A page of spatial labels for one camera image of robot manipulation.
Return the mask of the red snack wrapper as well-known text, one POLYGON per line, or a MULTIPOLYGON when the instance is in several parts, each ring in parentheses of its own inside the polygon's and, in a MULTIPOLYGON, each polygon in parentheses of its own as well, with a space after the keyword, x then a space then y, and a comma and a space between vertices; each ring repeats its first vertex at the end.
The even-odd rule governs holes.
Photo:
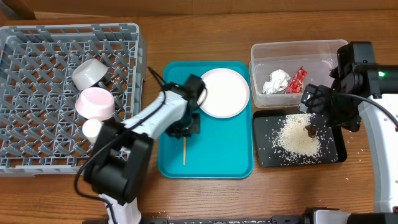
POLYGON ((285 89, 286 93, 301 93, 303 90, 304 79, 307 76, 307 71, 300 67, 292 81, 285 89))

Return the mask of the large white plate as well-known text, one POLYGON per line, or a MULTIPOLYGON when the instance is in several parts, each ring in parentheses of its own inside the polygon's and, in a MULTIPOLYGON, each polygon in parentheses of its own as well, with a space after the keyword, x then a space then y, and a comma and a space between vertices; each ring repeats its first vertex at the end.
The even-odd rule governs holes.
POLYGON ((214 118, 232 118, 249 102, 249 85, 238 72, 215 68, 201 76, 205 90, 198 99, 200 109, 214 118))

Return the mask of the white tissue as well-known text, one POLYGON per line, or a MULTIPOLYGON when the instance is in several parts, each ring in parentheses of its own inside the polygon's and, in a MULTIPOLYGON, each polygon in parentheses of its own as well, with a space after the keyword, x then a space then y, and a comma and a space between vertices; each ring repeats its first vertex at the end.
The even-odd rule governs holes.
POLYGON ((262 92, 269 95, 283 91, 287 88, 290 76, 287 72, 278 69, 269 75, 270 80, 265 82, 262 87, 262 92))

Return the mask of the cream white cup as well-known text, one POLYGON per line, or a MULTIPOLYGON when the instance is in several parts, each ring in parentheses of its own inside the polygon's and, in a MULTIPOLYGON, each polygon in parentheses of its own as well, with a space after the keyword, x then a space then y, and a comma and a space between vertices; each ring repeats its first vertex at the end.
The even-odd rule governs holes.
POLYGON ((103 122, 97 119, 89 119, 84 122, 82 126, 82 132, 89 140, 90 143, 94 144, 99 136, 103 122))

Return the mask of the small pink-white bowl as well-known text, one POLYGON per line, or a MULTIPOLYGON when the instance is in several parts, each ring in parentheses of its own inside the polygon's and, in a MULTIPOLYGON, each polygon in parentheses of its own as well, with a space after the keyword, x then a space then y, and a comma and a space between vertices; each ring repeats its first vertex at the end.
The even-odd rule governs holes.
POLYGON ((89 87, 80 93, 75 109, 86 119, 104 121, 110 119, 115 112, 114 98, 108 90, 89 87))

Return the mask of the grey-white bowl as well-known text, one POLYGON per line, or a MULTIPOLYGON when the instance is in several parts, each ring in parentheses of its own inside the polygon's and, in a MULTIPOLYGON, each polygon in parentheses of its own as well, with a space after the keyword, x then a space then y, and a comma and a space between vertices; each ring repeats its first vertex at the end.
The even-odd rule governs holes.
POLYGON ((78 90, 85 90, 98 83, 108 72, 108 67, 92 58, 79 65, 72 73, 72 80, 78 90))

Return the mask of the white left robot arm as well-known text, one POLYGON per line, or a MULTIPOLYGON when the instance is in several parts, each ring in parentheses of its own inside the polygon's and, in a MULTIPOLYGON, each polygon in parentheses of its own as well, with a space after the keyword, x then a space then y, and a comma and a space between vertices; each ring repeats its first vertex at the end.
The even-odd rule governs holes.
POLYGON ((162 133, 180 139, 200 132, 196 110, 205 82, 191 74, 182 85, 170 82, 161 88, 139 114, 101 127, 91 157, 76 175, 91 185, 95 200, 105 203, 109 223, 140 223, 136 199, 155 140, 162 133))

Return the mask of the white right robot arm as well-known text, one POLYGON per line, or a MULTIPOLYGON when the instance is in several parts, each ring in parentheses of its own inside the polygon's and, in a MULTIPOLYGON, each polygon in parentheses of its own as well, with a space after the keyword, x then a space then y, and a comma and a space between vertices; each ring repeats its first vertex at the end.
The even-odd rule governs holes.
POLYGON ((370 42, 337 51, 330 87, 308 84, 299 104, 321 114, 329 127, 358 131, 365 125, 374 170, 374 212, 308 208, 301 223, 397 223, 397 65, 376 63, 370 42))

